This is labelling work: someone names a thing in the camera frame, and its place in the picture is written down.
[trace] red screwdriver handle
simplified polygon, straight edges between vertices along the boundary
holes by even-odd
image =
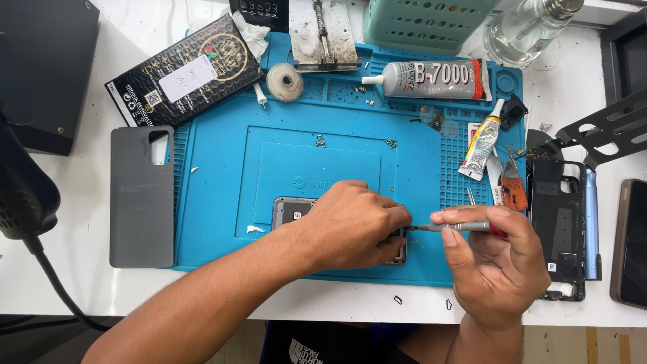
[[[494,226],[492,224],[490,224],[490,233],[492,233],[492,235],[496,236],[497,238],[507,238],[508,237],[508,233],[506,233],[505,231],[499,229],[498,227],[496,227],[496,226]]]

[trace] precision screwdriver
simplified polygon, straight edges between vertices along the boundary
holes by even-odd
[[[508,237],[508,233],[506,233],[501,229],[498,229],[494,225],[490,225],[489,222],[464,222],[464,223],[457,223],[455,225],[449,225],[446,223],[437,225],[435,223],[430,223],[428,225],[409,226],[409,227],[405,227],[404,229],[408,231],[421,230],[421,231],[431,231],[431,232],[439,233],[445,227],[449,227],[456,231],[489,231],[490,233],[492,233],[492,235],[496,236],[497,238]]]

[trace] yellow glue tube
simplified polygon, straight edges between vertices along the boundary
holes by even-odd
[[[483,178],[485,164],[496,144],[496,139],[499,137],[501,109],[504,103],[505,100],[500,98],[490,116],[483,119],[481,126],[472,139],[470,148],[467,150],[463,164],[458,168],[460,174],[474,178],[477,181],[481,181],[481,178]]]

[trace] b-7000 glue tube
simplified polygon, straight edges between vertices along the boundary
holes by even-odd
[[[386,97],[466,98],[492,101],[484,59],[391,62],[363,84],[382,85]]]
[[[496,144],[496,139],[499,137],[499,127],[501,126],[501,119],[499,118],[501,117],[501,109],[504,103],[505,100],[500,98],[490,116],[481,123],[472,139],[470,148],[467,150],[463,165],[458,168],[458,173],[474,178],[477,181],[481,181],[481,178],[483,178],[483,170],[492,153],[494,144]]]

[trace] qr code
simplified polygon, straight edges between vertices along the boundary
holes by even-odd
[[[157,92],[157,90],[152,90],[150,93],[144,95],[144,98],[146,99],[146,103],[151,107],[162,102],[162,97],[160,96],[160,93]]]

